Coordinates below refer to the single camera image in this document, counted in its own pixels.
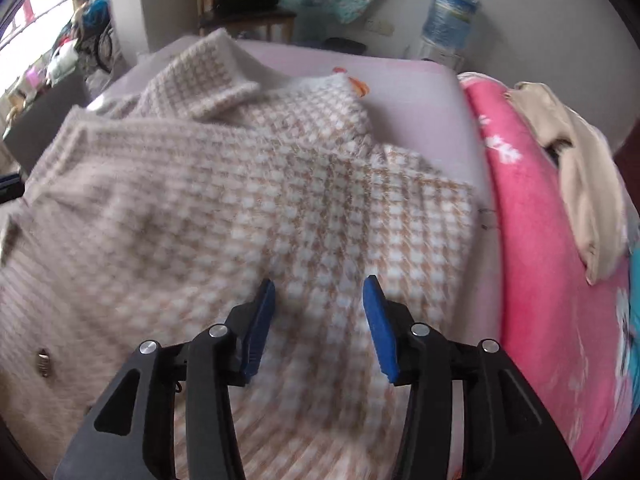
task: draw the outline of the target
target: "pink blanket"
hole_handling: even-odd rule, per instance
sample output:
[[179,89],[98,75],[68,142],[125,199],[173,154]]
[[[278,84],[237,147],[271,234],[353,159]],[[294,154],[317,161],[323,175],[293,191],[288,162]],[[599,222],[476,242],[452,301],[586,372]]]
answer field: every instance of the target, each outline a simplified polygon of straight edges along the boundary
[[502,232],[502,343],[545,403],[584,476],[630,418],[628,260],[589,286],[558,173],[504,97],[480,75],[461,82],[478,118]]

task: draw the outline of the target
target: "wall outlet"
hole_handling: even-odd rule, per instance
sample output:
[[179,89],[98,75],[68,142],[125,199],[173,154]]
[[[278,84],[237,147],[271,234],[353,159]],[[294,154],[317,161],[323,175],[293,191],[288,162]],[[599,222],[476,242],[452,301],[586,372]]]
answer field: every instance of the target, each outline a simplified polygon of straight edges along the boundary
[[394,24],[387,20],[374,20],[369,18],[364,22],[365,30],[369,32],[375,32],[376,34],[382,34],[383,36],[392,36],[396,28]]

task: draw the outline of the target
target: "water bottle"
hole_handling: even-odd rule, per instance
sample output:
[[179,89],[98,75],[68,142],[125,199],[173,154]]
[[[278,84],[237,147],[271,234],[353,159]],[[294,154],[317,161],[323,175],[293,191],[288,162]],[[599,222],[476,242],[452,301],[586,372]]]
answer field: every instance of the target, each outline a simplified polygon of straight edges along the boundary
[[478,7],[478,0],[433,0],[422,27],[424,39],[450,52],[462,49]]

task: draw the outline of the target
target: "mattress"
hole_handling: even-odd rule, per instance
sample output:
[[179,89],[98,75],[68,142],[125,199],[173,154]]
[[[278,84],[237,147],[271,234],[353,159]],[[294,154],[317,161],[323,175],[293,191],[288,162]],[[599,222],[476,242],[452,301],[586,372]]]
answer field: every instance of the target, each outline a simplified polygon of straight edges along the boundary
[[[140,92],[178,53],[198,41],[185,36],[151,54],[89,108]],[[290,76],[346,72],[362,94],[374,136],[422,154],[445,176],[474,186],[481,217],[458,298],[450,339],[499,339],[502,268],[497,219],[484,147],[456,75],[428,61],[379,59],[261,41],[239,41],[258,61]]]

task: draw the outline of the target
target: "silver screw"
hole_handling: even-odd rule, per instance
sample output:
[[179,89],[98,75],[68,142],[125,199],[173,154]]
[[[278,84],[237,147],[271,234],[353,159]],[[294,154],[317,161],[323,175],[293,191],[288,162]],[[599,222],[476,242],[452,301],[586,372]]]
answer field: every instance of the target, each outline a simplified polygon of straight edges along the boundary
[[141,354],[152,354],[158,348],[158,343],[155,341],[145,341],[140,345]]
[[429,332],[431,332],[431,329],[424,323],[414,323],[411,326],[411,333],[413,335],[417,335],[418,337],[429,335]]
[[229,332],[229,329],[223,324],[217,324],[209,328],[209,335],[211,337],[222,337]]
[[482,350],[489,352],[489,354],[495,354],[500,349],[500,345],[493,339],[485,339],[482,341]]

